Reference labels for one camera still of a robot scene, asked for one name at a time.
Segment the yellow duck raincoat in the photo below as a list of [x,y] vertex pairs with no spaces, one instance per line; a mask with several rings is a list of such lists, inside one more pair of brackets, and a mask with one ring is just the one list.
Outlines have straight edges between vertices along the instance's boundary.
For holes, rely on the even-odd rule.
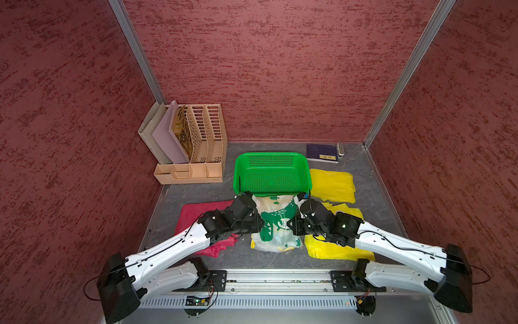
[[[332,205],[329,202],[323,203],[324,207],[333,214],[344,212],[352,216],[364,218],[362,212],[357,208],[348,207],[345,203]],[[307,235],[304,238],[304,244],[307,248],[308,255],[314,259],[322,260],[348,260],[357,261],[358,259],[375,260],[373,252],[365,251],[359,248],[340,247],[329,242],[322,242],[322,238],[315,239],[313,236]]]

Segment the dinosaur print raincoat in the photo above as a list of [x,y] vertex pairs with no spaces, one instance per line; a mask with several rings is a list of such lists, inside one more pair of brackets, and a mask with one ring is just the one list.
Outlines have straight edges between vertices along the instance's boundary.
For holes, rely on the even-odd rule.
[[251,235],[251,248],[263,252],[287,252],[302,247],[302,240],[296,236],[287,222],[295,217],[298,206],[294,196],[253,196],[260,217],[264,221],[259,233]]

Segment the pink raincoat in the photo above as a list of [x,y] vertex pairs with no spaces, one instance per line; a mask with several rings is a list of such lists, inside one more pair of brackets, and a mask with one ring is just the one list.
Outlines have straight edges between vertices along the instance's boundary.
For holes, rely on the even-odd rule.
[[[203,213],[213,210],[224,210],[225,208],[229,207],[232,202],[233,201],[219,201],[184,205],[182,207],[174,234],[177,235],[184,230],[187,230]],[[234,247],[237,241],[238,237],[233,235],[204,250],[196,252],[195,255],[212,257],[216,259],[219,257],[222,251],[227,250],[229,247]]]

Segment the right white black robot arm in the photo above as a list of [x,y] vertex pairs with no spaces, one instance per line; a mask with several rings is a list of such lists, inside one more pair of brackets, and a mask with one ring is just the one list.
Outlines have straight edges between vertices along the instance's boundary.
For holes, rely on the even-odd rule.
[[340,247],[358,248],[393,260],[392,265],[368,259],[356,262],[352,280],[359,288],[400,288],[433,296],[460,312],[473,311],[473,271],[464,250],[454,244],[436,247],[380,229],[344,212],[333,213],[301,193],[298,210],[287,225],[295,235],[312,235]]

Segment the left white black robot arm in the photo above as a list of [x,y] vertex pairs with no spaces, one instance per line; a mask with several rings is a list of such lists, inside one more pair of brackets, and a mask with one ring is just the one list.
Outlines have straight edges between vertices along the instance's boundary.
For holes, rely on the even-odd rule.
[[148,250],[110,256],[96,283],[105,322],[125,319],[152,296],[203,285],[209,274],[203,262],[179,261],[234,234],[260,232],[264,221],[254,199],[250,192],[240,194],[224,210],[203,213],[188,229]]

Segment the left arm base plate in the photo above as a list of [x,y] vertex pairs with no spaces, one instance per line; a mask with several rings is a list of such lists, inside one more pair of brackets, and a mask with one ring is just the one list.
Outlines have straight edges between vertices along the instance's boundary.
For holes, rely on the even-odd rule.
[[184,289],[176,290],[177,292],[212,292],[213,287],[219,292],[225,291],[227,282],[227,271],[225,270],[209,270],[208,273],[198,278],[195,283]]

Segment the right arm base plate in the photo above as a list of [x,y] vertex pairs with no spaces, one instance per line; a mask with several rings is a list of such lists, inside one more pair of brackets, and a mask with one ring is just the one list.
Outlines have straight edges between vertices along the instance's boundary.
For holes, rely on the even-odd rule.
[[330,281],[334,292],[367,293],[386,292],[386,287],[373,286],[365,275],[356,275],[353,271],[330,271]]

